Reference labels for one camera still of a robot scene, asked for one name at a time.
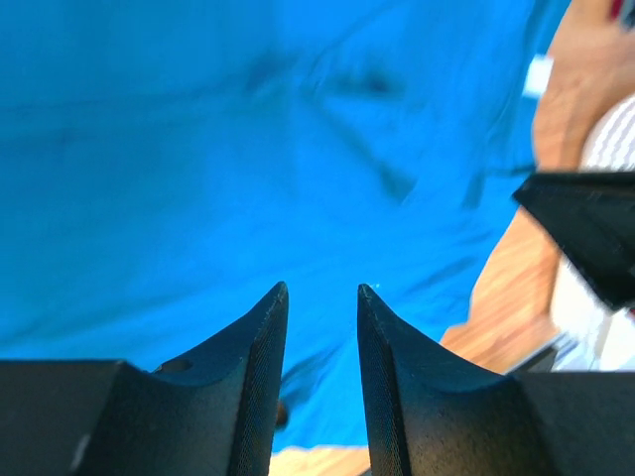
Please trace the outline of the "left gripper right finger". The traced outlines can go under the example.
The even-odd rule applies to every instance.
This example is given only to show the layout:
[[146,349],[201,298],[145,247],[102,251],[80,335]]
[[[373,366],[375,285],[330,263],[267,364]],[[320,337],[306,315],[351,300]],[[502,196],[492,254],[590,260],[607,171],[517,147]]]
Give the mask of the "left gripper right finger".
[[375,475],[630,475],[630,372],[499,375],[358,289],[357,339]]

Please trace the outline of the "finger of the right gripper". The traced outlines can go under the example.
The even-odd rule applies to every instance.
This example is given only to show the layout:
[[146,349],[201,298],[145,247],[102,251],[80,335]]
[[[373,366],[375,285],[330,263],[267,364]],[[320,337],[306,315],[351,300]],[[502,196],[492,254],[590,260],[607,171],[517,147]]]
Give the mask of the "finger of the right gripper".
[[534,173],[513,193],[612,310],[634,306],[634,174]]

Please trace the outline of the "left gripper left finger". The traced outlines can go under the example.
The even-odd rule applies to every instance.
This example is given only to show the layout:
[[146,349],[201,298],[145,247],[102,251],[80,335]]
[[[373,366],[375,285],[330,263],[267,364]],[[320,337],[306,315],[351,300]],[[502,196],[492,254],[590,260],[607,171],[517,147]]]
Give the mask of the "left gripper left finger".
[[3,361],[5,475],[265,475],[287,286],[154,372],[122,360]]

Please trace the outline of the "blue t shirt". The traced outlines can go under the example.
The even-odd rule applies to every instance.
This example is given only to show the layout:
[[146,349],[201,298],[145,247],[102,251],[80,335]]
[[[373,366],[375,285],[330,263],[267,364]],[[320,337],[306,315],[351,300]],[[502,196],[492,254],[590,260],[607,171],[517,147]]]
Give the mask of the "blue t shirt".
[[357,289],[467,321],[567,8],[3,2],[2,356],[153,370],[285,282],[274,447],[364,446]]

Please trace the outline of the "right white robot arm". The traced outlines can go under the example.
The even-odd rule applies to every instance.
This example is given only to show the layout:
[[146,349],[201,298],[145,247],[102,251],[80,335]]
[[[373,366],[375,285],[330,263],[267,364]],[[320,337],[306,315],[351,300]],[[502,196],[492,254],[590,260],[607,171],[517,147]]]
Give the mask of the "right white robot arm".
[[591,367],[634,361],[634,175],[535,173],[514,199],[560,251],[549,314]]

